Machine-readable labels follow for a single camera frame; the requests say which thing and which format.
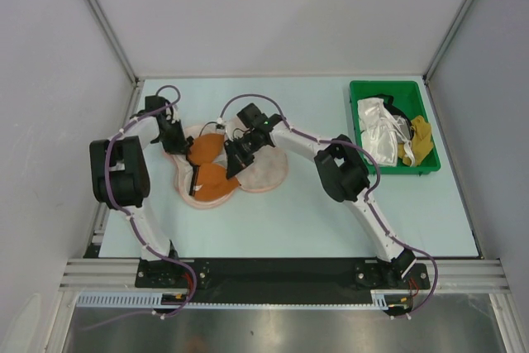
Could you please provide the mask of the pink floral mesh laundry bag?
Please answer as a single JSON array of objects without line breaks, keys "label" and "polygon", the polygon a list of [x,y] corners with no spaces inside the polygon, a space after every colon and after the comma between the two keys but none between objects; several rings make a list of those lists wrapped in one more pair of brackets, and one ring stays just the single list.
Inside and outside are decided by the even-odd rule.
[{"label": "pink floral mesh laundry bag", "polygon": [[264,193],[277,188],[288,175],[288,157],[283,150],[265,146],[252,165],[231,179],[226,178],[224,140],[240,136],[247,128],[234,117],[225,130],[215,124],[195,125],[184,130],[193,138],[188,155],[167,155],[176,168],[174,187],[191,207],[210,209],[226,202],[237,190]]}]

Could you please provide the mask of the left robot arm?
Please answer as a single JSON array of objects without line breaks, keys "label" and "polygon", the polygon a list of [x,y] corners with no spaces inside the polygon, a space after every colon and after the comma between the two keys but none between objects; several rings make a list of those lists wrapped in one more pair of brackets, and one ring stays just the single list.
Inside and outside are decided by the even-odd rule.
[{"label": "left robot arm", "polygon": [[150,175],[144,150],[160,144],[169,155],[190,153],[193,139],[184,135],[177,101],[159,94],[145,98],[145,108],[114,136],[89,145],[93,195],[122,215],[141,249],[141,259],[157,262],[153,275],[164,286],[176,285],[187,266],[162,231],[150,205]]}]

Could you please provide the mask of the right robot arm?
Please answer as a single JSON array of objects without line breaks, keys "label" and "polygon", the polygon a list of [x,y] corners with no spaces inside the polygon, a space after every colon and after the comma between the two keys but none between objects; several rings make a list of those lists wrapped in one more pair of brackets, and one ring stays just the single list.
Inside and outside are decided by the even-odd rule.
[{"label": "right robot arm", "polygon": [[324,192],[350,209],[374,245],[382,280],[391,288],[402,287],[411,278],[417,258],[390,229],[377,203],[370,197],[374,188],[360,148],[345,135],[319,139],[290,126],[280,114],[267,117],[253,103],[237,113],[245,130],[224,141],[226,177],[231,179],[249,169],[256,153],[266,146],[291,151],[316,166]]}]

